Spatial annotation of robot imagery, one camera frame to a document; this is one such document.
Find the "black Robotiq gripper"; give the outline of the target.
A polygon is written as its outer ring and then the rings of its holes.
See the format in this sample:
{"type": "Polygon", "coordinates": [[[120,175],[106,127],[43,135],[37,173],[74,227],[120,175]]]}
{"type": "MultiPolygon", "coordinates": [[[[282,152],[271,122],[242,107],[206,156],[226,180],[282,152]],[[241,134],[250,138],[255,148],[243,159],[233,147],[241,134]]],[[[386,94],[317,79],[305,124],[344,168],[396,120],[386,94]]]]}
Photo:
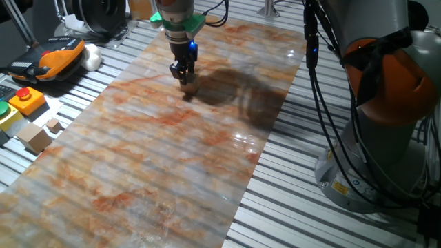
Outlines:
{"type": "Polygon", "coordinates": [[[170,72],[181,85],[187,85],[186,73],[188,70],[189,73],[194,74],[195,62],[198,59],[198,45],[194,40],[189,40],[187,43],[170,43],[170,49],[177,60],[169,66],[170,72]]]}

